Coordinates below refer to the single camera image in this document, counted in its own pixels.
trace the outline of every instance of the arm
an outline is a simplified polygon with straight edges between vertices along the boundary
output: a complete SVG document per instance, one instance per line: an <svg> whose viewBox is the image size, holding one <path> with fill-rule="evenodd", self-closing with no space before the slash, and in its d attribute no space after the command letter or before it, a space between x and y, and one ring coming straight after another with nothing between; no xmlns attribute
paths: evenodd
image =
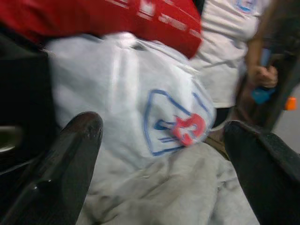
<svg viewBox="0 0 300 225"><path fill-rule="evenodd" d="M249 80L257 86L274 87L277 84L277 70L274 67L264 68L260 66L264 31L267 29L277 5L278 0L271 1L269 7L261 17L257 33L247 43L248 52L245 56L245 62L248 69L248 76Z"/></svg>

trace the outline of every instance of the white shirt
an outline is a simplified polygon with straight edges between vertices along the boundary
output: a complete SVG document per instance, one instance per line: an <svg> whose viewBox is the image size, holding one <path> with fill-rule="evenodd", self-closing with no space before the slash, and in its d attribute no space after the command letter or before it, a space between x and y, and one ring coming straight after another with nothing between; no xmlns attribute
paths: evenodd
<svg viewBox="0 0 300 225"><path fill-rule="evenodd" d="M206 0L202 14L202 45L191 65L216 108L234 105L238 68L247 53L246 41L257 31L271 0Z"/></svg>

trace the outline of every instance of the orange bottle cap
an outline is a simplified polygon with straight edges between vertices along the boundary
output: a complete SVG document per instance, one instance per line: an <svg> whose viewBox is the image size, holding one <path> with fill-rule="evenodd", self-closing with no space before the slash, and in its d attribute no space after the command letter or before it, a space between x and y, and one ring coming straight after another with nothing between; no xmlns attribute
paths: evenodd
<svg viewBox="0 0 300 225"><path fill-rule="evenodd" d="M285 103L285 110L296 110L297 99L295 97L289 97Z"/></svg>

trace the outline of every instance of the red shirt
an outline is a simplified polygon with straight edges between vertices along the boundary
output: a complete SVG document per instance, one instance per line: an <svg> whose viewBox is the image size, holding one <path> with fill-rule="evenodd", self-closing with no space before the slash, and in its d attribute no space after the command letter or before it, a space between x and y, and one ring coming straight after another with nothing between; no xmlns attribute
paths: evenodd
<svg viewBox="0 0 300 225"><path fill-rule="evenodd" d="M201 42L200 15L191 0L1 0L0 21L36 43L128 31L191 58Z"/></svg>

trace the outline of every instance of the blue logo outline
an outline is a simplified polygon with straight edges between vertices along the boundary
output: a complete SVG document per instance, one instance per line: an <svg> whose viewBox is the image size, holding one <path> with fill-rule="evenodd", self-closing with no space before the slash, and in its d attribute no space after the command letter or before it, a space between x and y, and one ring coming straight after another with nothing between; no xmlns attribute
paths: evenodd
<svg viewBox="0 0 300 225"><path fill-rule="evenodd" d="M249 4L251 4L251 7L245 7L242 5L242 1L245 0L233 0L234 1L234 6L241 12L245 14L251 14L255 7L256 7L256 0L247 0Z"/></svg>
<svg viewBox="0 0 300 225"><path fill-rule="evenodd" d="M150 92L149 97L148 97L148 101L147 101L147 104L146 104L145 114L144 114L144 122L143 122L144 135L145 135L145 138L146 138L146 141L147 141L147 144L148 144L148 148L149 148L149 151L151 152L151 154L153 156L160 156L160 155L162 155L162 154L164 154L166 152L172 152L172 151L180 150L180 149L184 148L184 145L179 146L179 147L175 147L175 148L164 149L164 150L156 151L156 152L153 151L152 142L151 142L150 136L148 134L148 127L149 126L148 126L148 120L147 120L147 118L149 117L150 109L152 107L152 100L153 100L155 94L166 96L168 98L168 100L175 107L179 108L186 115L190 116L191 113L188 110L186 110L183 106L181 106L179 103L177 103L166 91L159 90L159 89L153 89ZM206 111L206 113L208 114L209 118L211 120L213 120L211 113L209 112L209 110L207 109L207 107L202 103L202 101L200 100L199 96L196 93L194 93L194 92L192 92L192 96L196 99L196 102L199 104L199 106L202 107Z"/></svg>

